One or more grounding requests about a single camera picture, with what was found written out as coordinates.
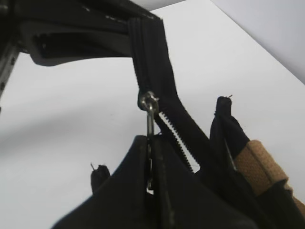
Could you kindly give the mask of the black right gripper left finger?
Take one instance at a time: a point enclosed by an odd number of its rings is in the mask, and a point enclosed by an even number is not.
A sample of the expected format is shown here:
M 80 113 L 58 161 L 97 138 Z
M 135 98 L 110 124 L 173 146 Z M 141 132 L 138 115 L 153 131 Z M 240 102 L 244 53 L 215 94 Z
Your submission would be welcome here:
M 55 229 L 155 229 L 153 211 L 147 209 L 147 138 L 138 135 L 116 171 L 96 192 L 61 218 Z

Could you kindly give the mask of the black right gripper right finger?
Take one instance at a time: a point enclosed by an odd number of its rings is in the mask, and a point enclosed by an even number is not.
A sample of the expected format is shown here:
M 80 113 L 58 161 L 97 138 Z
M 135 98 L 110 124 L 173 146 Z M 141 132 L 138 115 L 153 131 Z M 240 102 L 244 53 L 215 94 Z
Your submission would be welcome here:
M 255 229 L 256 223 L 203 186 L 171 144 L 156 135 L 152 144 L 153 188 L 160 229 Z

